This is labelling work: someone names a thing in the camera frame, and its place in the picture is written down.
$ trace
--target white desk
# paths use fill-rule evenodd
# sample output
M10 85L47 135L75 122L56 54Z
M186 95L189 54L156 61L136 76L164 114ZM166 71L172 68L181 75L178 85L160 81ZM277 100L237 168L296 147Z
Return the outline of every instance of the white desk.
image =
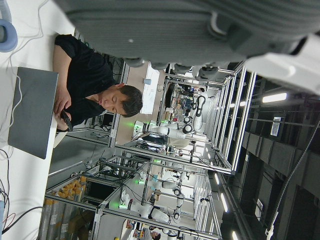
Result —
M18 35L18 46L14 50L16 51L29 39L40 36L38 7L44 0L7 0L7 2L12 15L12 24ZM18 66L52 71L55 36L74 33L75 28L51 0L40 9L40 19L43 37L31 40L22 50L12 56L12 66L15 73ZM0 52L0 125L2 125L2 129L8 127L11 119L16 81L10 67L7 69L10 66L11 53ZM13 149L9 159L9 213L16 213L15 220L26 210L43 205L56 126L56 121L52 121L46 159L43 160L19 149ZM1 132L1 136L7 140L8 131ZM0 142L0 148L7 151L8 154L12 150L12 147L9 147L5 142ZM6 191L8 191L7 168L7 161L0 160L0 178ZM27 213L2 236L2 240L36 239L41 211L41 209L36 209Z

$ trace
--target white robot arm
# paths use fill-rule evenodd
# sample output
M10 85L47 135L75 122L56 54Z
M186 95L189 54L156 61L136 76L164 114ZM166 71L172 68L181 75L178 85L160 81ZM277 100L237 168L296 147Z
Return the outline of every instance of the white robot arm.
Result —
M200 95L197 98L194 98L192 109L185 114L183 123L162 123L160 126L157 126L136 121L134 124L134 136L138 133L156 133L173 139L185 139L187 134L201 129L203 124L202 110L205 102L206 98L204 96Z

